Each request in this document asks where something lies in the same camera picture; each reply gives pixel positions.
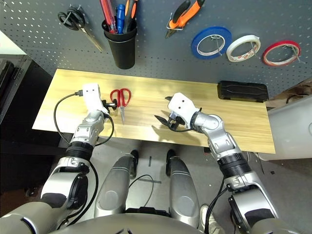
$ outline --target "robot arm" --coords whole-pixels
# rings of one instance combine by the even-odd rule
[[[52,232],[86,202],[89,160],[109,112],[100,99],[98,84],[86,84],[82,92],[89,114],[76,128],[66,157],[59,160],[44,184],[40,202],[24,204],[0,218],[2,234]]]
[[[270,198],[256,172],[252,171],[235,140],[224,129],[219,116],[202,113],[182,93],[169,99],[169,120],[156,116],[174,131],[179,124],[186,129],[203,133],[208,138],[212,156],[224,175],[224,182],[233,192],[229,203],[239,229],[250,233],[253,225],[263,219],[278,218]]]

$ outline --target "wooden table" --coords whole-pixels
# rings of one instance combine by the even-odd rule
[[[114,137],[207,146],[207,138],[195,131],[175,133],[162,125],[154,115],[168,118],[166,96],[181,92],[202,112],[216,114],[225,122],[243,151],[275,153],[266,106],[264,103],[220,100],[217,85],[201,82],[130,77],[93,72],[57,69],[35,120],[34,129],[56,131],[53,122],[55,104],[64,96],[82,89],[85,83],[98,83],[102,99],[110,101],[113,89],[129,88],[132,99],[125,108],[125,125],[120,112],[111,112],[115,123]],[[62,132],[73,133],[87,115],[82,97],[64,100],[57,111]],[[108,136],[111,124],[105,124],[101,136]]]

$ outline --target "pegboard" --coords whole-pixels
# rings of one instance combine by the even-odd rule
[[[165,34],[170,13],[183,0],[139,0],[136,64],[129,70],[115,66],[101,28],[104,17],[99,1],[1,1],[6,1],[0,9],[1,31],[51,75],[57,68],[63,68],[209,83],[220,80],[256,82],[266,84],[271,97],[312,76],[311,0],[206,0],[184,30],[168,39]],[[125,1],[112,0],[112,3],[115,7]],[[70,4],[75,7],[81,4],[87,20],[86,30],[103,46],[103,52],[82,32],[59,24],[58,12],[66,12]],[[233,63],[225,54],[211,60],[197,59],[191,52],[192,40],[198,32],[211,26],[228,28],[233,40],[249,34],[259,36],[259,57],[274,42],[294,40],[301,46],[300,59],[305,63],[295,61],[284,67],[270,67],[257,57]],[[250,47],[242,46],[239,50],[243,52]],[[270,58],[281,59],[290,53],[276,51]]]

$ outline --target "orange pliers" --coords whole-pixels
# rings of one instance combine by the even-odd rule
[[[175,11],[174,16],[170,16],[167,24],[167,34],[165,38],[170,37],[173,33],[178,30],[182,30],[186,25],[187,21],[190,20],[200,10],[205,0],[196,0],[193,6],[188,9],[191,5],[191,0],[185,0]]]

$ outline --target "black cup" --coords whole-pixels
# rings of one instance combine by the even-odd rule
[[[136,21],[132,23],[131,31],[124,34],[112,34],[108,32],[105,20],[102,23],[102,28],[111,47],[116,66],[121,69],[132,68],[136,62]]]

